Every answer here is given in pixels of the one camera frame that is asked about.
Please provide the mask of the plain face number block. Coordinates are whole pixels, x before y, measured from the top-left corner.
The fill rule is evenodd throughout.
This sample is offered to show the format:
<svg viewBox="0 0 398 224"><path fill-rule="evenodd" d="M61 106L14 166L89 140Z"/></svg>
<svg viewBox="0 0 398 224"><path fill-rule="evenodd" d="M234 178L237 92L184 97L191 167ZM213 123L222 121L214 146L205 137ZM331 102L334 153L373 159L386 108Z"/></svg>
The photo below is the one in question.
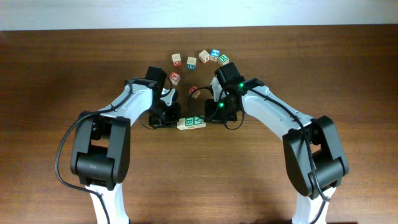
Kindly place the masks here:
<svg viewBox="0 0 398 224"><path fill-rule="evenodd" d="M180 118L177 122L177 128L179 130L185 130L186 129L186 125L185 125L185 118Z"/></svg>

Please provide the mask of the green letter B block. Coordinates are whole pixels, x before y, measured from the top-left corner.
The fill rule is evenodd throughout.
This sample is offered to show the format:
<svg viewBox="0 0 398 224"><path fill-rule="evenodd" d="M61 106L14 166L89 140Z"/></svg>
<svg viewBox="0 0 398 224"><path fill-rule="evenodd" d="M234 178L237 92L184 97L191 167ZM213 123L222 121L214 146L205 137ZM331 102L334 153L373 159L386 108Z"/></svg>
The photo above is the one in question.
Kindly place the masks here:
<svg viewBox="0 0 398 224"><path fill-rule="evenodd" d="M192 129L194 126L195 126L195 118L194 117L185 119L185 127L187 129Z"/></svg>

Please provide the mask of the green letter V block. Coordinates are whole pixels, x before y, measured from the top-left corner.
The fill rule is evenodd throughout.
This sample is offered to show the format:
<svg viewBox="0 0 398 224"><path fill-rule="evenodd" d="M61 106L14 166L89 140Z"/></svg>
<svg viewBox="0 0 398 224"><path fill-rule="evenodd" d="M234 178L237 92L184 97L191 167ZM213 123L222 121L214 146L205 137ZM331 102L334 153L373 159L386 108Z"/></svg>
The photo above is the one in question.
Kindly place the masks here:
<svg viewBox="0 0 398 224"><path fill-rule="evenodd" d="M204 128L206 126L204 119L198 116L194 117L194 123L197 128Z"/></svg>

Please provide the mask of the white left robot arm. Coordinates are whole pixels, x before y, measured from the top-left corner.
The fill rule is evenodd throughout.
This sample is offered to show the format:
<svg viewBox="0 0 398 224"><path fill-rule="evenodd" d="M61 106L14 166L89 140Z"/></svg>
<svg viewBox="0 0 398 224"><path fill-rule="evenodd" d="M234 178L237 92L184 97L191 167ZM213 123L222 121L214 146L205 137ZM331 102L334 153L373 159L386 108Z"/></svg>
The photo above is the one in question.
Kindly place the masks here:
<svg viewBox="0 0 398 224"><path fill-rule="evenodd" d="M166 90L167 81L164 70L150 66L144 78L126 80L123 92L108 106L78 117L70 169L90 194L98 223L130 222L122 182L130 164L131 126L144 112L154 129L176 125L178 92Z"/></svg>

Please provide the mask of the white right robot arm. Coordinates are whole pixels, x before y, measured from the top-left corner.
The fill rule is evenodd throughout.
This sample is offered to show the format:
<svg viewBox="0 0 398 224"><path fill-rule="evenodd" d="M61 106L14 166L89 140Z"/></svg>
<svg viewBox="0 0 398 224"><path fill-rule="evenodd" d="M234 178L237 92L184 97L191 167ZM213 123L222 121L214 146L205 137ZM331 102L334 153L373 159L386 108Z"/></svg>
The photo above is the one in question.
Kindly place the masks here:
<svg viewBox="0 0 398 224"><path fill-rule="evenodd" d="M330 199L349 165L333 120L313 118L283 102L257 78L245 79L234 63L215 71L205 121L226 124L237 113L258 119L284 147L290 183L297 191L292 223L325 223Z"/></svg>

